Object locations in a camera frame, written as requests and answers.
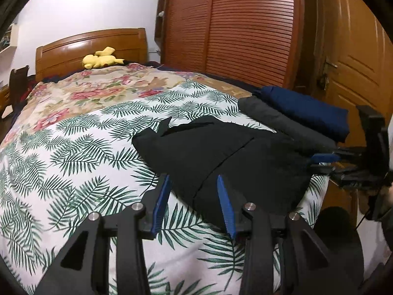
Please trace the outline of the black button coat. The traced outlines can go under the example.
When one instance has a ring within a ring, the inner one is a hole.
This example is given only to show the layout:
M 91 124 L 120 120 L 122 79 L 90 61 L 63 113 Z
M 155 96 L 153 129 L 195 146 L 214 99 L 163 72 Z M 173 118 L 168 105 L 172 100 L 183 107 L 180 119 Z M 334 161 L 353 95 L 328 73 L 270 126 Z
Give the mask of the black button coat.
M 132 138 L 140 157 L 155 173 L 170 177 L 173 192 L 203 219 L 225 226 L 217 178 L 262 210 L 285 215 L 309 187 L 316 147 L 282 133 L 225 123 L 203 116 L 158 131 L 147 128 Z

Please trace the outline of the folded navy garment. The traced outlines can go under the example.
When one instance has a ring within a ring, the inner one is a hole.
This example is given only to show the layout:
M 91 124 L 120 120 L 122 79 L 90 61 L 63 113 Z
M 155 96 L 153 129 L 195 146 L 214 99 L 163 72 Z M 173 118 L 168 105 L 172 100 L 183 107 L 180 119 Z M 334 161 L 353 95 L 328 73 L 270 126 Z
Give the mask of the folded navy garment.
M 253 95 L 288 118 L 336 143 L 345 142 L 350 133 L 346 109 L 276 86 L 264 86 L 253 91 Z

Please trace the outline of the palm leaf white bedsheet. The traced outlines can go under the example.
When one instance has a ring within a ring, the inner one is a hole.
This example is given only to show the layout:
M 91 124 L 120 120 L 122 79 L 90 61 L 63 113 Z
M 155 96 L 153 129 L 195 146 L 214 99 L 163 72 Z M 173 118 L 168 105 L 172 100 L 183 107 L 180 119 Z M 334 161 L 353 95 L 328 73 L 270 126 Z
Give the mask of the palm leaf white bedsheet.
M 164 118 L 205 115 L 261 129 L 237 100 L 193 81 L 22 133 L 1 149 L 1 258 L 33 294 L 54 257 L 93 212 L 114 214 L 156 186 L 132 136 Z M 244 263 L 234 244 L 171 195 L 158 237 L 143 244 L 153 294 L 237 294 Z

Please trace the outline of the folded grey garment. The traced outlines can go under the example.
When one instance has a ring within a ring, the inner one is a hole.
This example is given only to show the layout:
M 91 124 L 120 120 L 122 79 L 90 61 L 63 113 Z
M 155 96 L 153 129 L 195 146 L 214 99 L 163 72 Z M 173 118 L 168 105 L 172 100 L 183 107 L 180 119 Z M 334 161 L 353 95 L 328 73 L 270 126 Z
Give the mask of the folded grey garment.
M 330 153 L 337 148 L 332 139 L 291 120 L 256 96 L 240 98 L 238 108 L 248 117 L 288 135 L 317 152 Z

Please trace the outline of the wooden door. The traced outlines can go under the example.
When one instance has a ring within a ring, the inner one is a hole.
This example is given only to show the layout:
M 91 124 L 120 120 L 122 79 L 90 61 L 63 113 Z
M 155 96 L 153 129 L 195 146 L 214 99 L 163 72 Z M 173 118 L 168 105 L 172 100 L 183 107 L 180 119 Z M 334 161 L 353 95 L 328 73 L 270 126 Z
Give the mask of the wooden door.
M 315 80 L 325 57 L 338 66 L 328 73 L 329 85 L 312 95 L 348 110 L 350 133 L 344 147 L 366 144 L 358 105 L 369 105 L 386 122 L 392 116 L 392 42 L 362 0 L 316 0 Z

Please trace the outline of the floral pink quilt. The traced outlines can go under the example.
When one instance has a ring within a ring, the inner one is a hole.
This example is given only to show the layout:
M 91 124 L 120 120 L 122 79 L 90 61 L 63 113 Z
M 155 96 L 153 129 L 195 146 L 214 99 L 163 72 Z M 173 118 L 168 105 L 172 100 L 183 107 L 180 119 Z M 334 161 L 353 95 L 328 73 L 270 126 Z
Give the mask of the floral pink quilt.
M 40 82 L 8 131 L 1 147 L 20 134 L 34 134 L 60 120 L 90 113 L 117 103 L 158 95 L 185 81 L 200 83 L 237 99 L 251 93 L 219 79 L 193 72 L 163 71 L 138 63 L 83 70 L 58 82 Z

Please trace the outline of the wooden louvered wardrobe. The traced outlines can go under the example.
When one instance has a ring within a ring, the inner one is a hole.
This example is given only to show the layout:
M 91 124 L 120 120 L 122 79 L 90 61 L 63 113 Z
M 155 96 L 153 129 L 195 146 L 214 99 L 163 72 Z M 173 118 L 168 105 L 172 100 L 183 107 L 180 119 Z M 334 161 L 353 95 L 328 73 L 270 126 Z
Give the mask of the wooden louvered wardrobe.
M 304 0 L 158 0 L 154 39 L 174 69 L 292 89 Z

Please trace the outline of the dark wooden chair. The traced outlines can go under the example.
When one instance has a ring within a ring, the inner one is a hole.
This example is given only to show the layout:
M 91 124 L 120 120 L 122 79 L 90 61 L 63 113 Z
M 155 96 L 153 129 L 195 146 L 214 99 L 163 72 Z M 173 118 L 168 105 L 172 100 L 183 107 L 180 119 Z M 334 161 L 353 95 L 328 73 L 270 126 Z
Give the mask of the dark wooden chair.
M 4 119 L 3 114 L 8 106 L 11 106 L 13 112 L 20 112 L 27 104 L 23 96 L 28 91 L 28 71 L 28 65 L 20 69 L 13 69 L 9 76 L 8 86 L 1 88 L 1 120 Z

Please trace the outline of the yellow plush toy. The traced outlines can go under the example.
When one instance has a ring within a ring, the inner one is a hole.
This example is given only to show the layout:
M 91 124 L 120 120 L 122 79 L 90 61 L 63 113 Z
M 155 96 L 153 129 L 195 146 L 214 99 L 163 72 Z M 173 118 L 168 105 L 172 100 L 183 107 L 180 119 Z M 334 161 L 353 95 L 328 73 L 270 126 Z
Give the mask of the yellow plush toy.
M 114 52 L 114 48 L 105 47 L 102 51 L 96 51 L 93 55 L 86 55 L 82 60 L 82 66 L 85 69 L 100 69 L 112 65 L 123 65 L 124 59 L 117 59 L 113 55 Z

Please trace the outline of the wooden bed headboard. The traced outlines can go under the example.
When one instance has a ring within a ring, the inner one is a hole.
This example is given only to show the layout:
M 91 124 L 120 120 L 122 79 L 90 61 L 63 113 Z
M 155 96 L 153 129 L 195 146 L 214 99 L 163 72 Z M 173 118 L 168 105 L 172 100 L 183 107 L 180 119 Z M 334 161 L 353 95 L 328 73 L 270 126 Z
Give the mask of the wooden bed headboard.
M 84 56 L 102 51 L 105 47 L 114 48 L 113 54 L 116 58 L 140 64 L 146 63 L 148 59 L 144 28 L 91 31 L 38 47 L 35 80 L 40 82 L 47 77 L 64 76 L 79 70 L 82 68 Z

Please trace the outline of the white wall shelf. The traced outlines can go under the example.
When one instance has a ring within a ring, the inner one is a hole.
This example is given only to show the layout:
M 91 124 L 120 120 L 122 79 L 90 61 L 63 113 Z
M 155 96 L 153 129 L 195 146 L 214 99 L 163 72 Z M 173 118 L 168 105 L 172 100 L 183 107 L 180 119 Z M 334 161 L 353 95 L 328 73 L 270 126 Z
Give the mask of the white wall shelf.
M 8 52 L 17 48 L 19 35 L 18 24 L 12 23 L 6 30 L 4 36 L 1 38 L 1 51 L 0 54 Z

